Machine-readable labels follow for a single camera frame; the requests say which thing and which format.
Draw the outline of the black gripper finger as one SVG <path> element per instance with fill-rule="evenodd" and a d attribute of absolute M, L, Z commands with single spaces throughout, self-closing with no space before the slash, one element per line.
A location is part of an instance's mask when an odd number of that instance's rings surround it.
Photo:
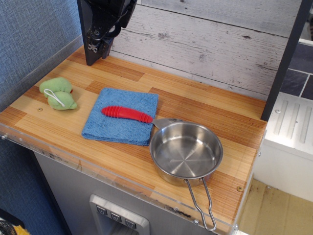
<path fill-rule="evenodd" d="M 113 45 L 113 41 L 114 41 L 114 38 L 102 39 L 101 46 L 100 46 L 102 59 L 106 59 L 109 56 L 111 47 Z"/>
<path fill-rule="evenodd" d="M 100 40 L 96 40 L 91 36 L 88 36 L 88 50 L 92 51 L 93 53 L 97 53 L 100 47 Z"/>

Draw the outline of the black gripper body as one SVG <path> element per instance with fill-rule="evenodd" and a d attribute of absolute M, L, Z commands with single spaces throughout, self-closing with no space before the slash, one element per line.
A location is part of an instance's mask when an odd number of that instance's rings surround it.
<path fill-rule="evenodd" d="M 84 11 L 88 43 L 116 37 L 122 28 L 127 27 L 136 3 L 135 0 L 86 0 Z"/>

